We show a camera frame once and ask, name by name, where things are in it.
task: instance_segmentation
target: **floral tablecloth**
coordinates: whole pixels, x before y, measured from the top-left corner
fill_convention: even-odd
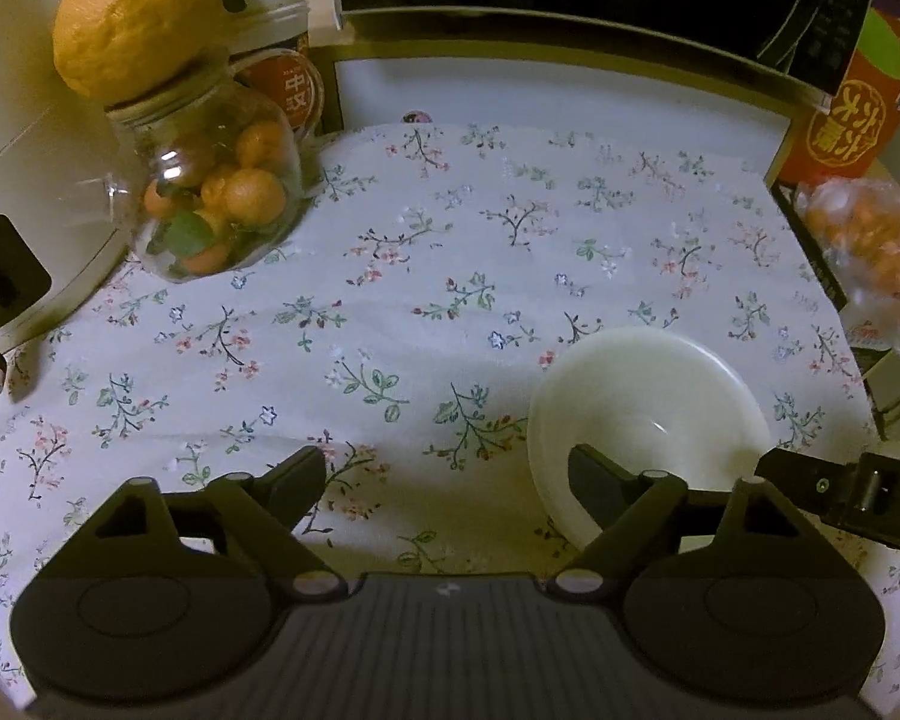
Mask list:
[[[839,319],[759,175],[583,132],[386,125],[314,147],[313,204],[242,271],[168,285],[128,259],[20,347],[0,398],[7,618],[125,478],[193,490],[306,443],[327,459],[296,533],[331,565],[548,572],[573,548],[533,489],[533,386],[605,327],[672,328],[740,372],[780,445],[874,440]],[[836,536],[888,610],[866,696],[900,689],[900,558]]]

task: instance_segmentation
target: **orange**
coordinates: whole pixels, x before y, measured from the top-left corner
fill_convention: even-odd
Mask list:
[[[887,253],[876,260],[869,275],[882,293],[900,292],[900,251]]]
[[[213,237],[218,241],[226,238],[233,232],[230,222],[223,214],[209,208],[197,208],[194,213],[210,225],[210,229],[213,230]]]
[[[814,236],[818,238],[823,244],[829,244],[831,247],[838,248],[842,250],[847,246],[847,230],[840,227],[838,224],[828,224],[826,229],[823,230],[823,238],[820,239],[818,236]]]
[[[53,63],[76,92],[127,103],[170,80],[225,28],[221,0],[62,0]]]
[[[883,214],[880,212],[879,207],[871,200],[868,194],[861,194],[850,210],[852,223],[863,230],[873,228],[882,217]]]
[[[287,133],[280,122],[255,122],[237,138],[240,167],[262,167],[270,172],[287,170]]]
[[[216,274],[226,267],[231,250],[233,250],[231,240],[217,242],[193,257],[180,260],[180,265],[183,265],[194,276]]]
[[[270,224],[287,205],[283,184],[258,167],[242,167],[223,185],[223,204],[231,220],[247,227]]]
[[[202,184],[217,163],[213,141],[202,132],[181,135],[161,152],[158,162],[163,177],[188,189]]]
[[[814,206],[807,209],[803,215],[803,223],[807,225],[807,229],[810,230],[813,237],[819,241],[830,225],[830,215],[820,206]]]
[[[216,242],[193,257],[184,257],[180,260],[180,265],[194,276],[216,274],[226,267],[226,261],[233,250],[233,228],[226,217],[209,208],[199,208],[194,213],[210,225]]]
[[[144,208],[152,217],[166,221],[177,211],[189,211],[194,207],[196,198],[189,191],[165,187],[160,194],[159,186],[160,179],[154,178],[144,191]]]
[[[224,162],[223,165],[217,165],[203,180],[200,187],[200,199],[206,208],[215,211],[223,211],[223,185],[226,180],[237,172],[237,166]]]
[[[161,196],[156,191],[156,179],[149,182],[149,186],[146,187],[146,191],[144,192],[144,208],[146,208],[146,213],[150,214],[154,218],[159,218],[159,220],[168,220],[174,213],[176,213],[176,205],[169,197]]]

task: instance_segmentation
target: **container lid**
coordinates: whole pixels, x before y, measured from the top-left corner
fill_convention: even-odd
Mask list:
[[[226,47],[210,47],[182,73],[157,87],[149,95],[133,103],[109,108],[106,116],[113,124],[138,127],[173,113],[220,83],[228,74],[228,59]]]
[[[240,55],[292,40],[307,31],[309,12],[306,2],[298,2],[235,19],[228,43],[230,51]]]

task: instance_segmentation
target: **white bowl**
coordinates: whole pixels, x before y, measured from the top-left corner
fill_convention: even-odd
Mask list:
[[[533,483],[578,549],[600,528],[570,491],[567,455],[588,443],[632,473],[670,471],[731,490],[772,447],[754,395],[713,352],[653,327],[602,330],[557,357],[530,404]]]

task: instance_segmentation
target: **jar lid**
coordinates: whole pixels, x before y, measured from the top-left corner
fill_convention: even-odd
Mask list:
[[[106,117],[113,124],[138,127],[183,108],[213,89],[228,75],[230,54],[223,46],[204,50],[180,74],[149,95],[106,110]]]

